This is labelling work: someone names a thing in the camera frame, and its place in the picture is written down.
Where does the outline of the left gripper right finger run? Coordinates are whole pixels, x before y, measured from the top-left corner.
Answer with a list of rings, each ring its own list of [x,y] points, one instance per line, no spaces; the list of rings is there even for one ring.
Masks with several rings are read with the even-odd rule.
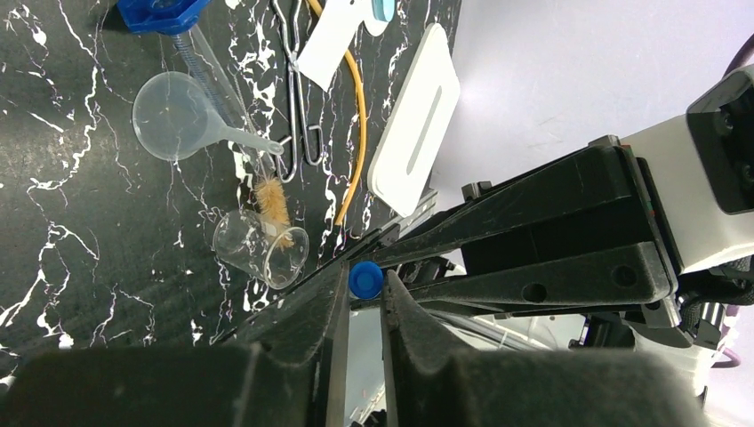
[[[480,350],[425,311],[394,271],[381,295],[390,426],[703,426],[663,360],[631,350]]]

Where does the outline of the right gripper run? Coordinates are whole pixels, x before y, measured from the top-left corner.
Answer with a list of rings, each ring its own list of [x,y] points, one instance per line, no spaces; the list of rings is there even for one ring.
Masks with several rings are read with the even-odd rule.
[[[407,285],[427,309],[657,308],[678,287],[643,171],[618,146],[580,149],[387,236],[374,232],[336,261],[388,268],[461,251],[466,275]]]

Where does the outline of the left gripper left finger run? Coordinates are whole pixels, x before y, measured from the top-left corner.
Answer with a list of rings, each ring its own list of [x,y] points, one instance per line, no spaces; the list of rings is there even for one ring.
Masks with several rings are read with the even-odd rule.
[[[4,426],[340,426],[349,266],[332,262],[211,347],[69,350],[32,360]]]

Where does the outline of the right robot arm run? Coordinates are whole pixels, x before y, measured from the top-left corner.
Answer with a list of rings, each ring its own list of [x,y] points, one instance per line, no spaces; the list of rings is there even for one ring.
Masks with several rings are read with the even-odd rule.
[[[463,276],[405,292],[434,310],[522,316],[646,311],[669,323],[708,302],[750,305],[753,53],[680,116],[604,137],[484,189],[396,243],[361,256],[373,308],[399,265],[460,250]]]

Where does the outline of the glass beaker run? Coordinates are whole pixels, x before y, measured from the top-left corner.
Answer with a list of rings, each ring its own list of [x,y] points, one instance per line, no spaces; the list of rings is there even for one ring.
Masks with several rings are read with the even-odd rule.
[[[213,233],[213,250],[225,263],[282,290],[300,275],[309,256],[309,235],[251,210],[226,214]]]

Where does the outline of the brown test tube brush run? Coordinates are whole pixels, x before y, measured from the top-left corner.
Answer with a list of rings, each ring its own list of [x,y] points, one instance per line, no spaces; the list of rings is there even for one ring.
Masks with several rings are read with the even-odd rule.
[[[273,157],[236,143],[229,144],[237,162],[237,178],[253,192],[254,206],[261,216],[289,227],[291,220],[283,184],[277,176]]]

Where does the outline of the white plastic bin lid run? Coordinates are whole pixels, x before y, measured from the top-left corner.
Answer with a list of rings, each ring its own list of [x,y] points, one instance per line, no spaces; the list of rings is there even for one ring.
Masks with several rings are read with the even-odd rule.
[[[418,206],[460,99],[448,36],[427,26],[367,174],[369,190],[396,214]]]

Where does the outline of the clear plastic funnel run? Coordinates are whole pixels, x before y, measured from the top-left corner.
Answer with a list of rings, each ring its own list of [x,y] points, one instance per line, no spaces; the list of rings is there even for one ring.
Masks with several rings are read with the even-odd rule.
[[[132,106],[132,127],[152,156],[175,162],[219,141],[277,156],[284,146],[228,125],[199,83],[189,75],[168,71],[151,77]]]

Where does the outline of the blue tool in blister pack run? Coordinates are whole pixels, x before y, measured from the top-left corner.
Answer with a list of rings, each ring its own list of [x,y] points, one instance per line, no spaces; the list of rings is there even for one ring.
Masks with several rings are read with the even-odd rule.
[[[397,9],[397,0],[366,0],[364,26],[371,36],[382,35],[393,21]]]

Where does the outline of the white paper packet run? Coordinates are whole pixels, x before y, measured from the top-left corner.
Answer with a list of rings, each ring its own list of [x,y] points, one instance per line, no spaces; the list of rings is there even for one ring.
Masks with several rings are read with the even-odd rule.
[[[299,71],[327,93],[345,52],[362,25],[370,34],[378,36],[388,22],[375,17],[373,1],[326,1],[298,55]]]

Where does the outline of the amber rubber tubing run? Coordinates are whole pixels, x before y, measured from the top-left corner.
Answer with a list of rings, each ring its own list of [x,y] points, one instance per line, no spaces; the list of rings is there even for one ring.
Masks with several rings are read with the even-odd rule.
[[[351,227],[366,227],[361,210],[371,204],[366,186],[367,118],[361,68],[351,47],[317,51],[316,61],[329,80],[321,95],[310,96],[311,112],[323,128],[324,159],[307,168],[302,211],[306,224],[327,236]]]

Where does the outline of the blue-handled syringe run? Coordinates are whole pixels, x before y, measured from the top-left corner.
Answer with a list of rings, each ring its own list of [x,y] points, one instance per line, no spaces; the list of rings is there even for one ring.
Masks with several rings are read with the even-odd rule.
[[[226,67],[199,27],[209,0],[119,0],[116,9],[133,34],[168,36],[211,104],[226,124],[242,129],[246,113]]]

